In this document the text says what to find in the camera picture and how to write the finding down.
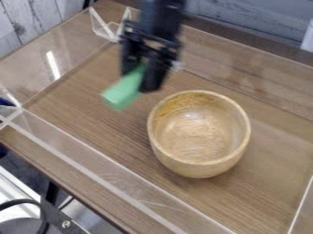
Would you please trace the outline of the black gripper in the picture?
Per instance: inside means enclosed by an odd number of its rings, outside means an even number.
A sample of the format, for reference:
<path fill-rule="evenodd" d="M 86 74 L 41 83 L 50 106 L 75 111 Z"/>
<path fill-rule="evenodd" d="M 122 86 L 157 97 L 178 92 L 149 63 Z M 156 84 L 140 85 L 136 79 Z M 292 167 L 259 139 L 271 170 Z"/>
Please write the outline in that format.
<path fill-rule="evenodd" d="M 184 18 L 185 0 L 141 0 L 136 21 L 126 19 L 121 33 L 121 74 L 136 69 L 149 58 L 140 91 L 157 91 L 178 59 L 178 34 Z"/>

